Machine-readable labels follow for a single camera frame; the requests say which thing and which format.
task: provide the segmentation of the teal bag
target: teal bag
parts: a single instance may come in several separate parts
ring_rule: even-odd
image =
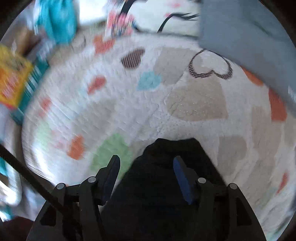
[[[70,43],[77,30],[72,0],[39,0],[36,24],[43,26],[47,36],[56,44]]]

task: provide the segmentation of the black cloth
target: black cloth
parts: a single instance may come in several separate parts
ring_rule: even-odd
[[[102,211],[110,240],[190,240],[197,224],[198,205],[183,199],[173,170],[181,156],[187,167],[213,184],[225,185],[196,139],[157,139],[136,158]],[[214,230],[217,240],[227,235],[227,201],[215,202]]]

